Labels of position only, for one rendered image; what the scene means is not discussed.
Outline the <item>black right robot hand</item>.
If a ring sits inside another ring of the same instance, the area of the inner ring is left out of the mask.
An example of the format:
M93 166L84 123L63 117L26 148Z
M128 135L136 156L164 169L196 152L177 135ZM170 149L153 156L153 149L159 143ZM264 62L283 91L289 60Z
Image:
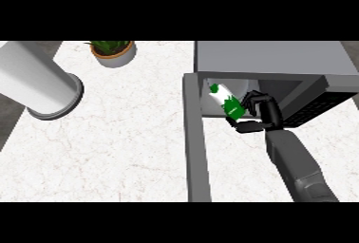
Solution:
M226 121L235 131L241 134L282 130L283 118L279 109L279 105L272 96L261 93L257 90L249 91L241 101L241 107L249 112L252 116L257 116L257 112L261 112L260 121L236 121L233 118L226 117Z

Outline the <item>green and white milk carton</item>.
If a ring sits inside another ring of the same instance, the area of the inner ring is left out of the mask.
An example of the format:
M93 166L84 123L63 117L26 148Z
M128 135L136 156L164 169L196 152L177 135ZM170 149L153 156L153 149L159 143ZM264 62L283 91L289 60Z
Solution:
M208 95L221 107L224 114L236 121L245 114L245 108L229 88L223 84L212 84Z

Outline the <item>grey microwave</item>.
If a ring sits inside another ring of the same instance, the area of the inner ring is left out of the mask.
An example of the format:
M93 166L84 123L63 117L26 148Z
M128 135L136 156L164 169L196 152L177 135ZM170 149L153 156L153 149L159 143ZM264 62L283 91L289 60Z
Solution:
M211 84L239 98L251 90L269 94L289 128L359 94L359 71L337 41L198 41L193 65L208 118L224 116L208 95Z

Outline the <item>grey microwave door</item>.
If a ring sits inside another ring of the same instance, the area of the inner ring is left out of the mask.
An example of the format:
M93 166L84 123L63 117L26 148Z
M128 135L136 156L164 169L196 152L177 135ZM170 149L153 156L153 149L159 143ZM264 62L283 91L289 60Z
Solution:
M211 202L198 75L181 78L187 201Z

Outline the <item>potted green plant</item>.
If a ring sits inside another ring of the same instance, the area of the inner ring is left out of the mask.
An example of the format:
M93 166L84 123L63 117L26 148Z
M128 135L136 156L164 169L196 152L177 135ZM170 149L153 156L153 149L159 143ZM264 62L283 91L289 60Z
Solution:
M136 44L133 41L90 41L87 45L97 62L105 67L122 67L136 56Z

